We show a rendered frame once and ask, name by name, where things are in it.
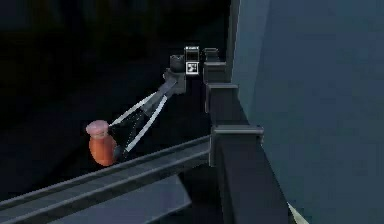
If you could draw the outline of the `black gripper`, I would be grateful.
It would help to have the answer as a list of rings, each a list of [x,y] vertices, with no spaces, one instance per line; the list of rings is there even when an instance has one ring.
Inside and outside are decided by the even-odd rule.
[[[183,55],[170,56],[170,67],[163,73],[163,78],[165,82],[155,93],[143,98],[109,124],[109,127],[113,126],[113,138],[117,143],[114,148],[114,157],[117,161],[127,158],[129,152],[150,129],[167,98],[186,92]]]

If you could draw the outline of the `orange bottle with pink cap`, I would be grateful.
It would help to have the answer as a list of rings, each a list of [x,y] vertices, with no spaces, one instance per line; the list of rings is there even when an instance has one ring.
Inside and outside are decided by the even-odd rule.
[[[104,120],[95,120],[86,127],[86,132],[90,136],[90,153],[95,162],[102,166],[111,166],[116,161],[114,157],[116,141],[108,130],[109,124]]]

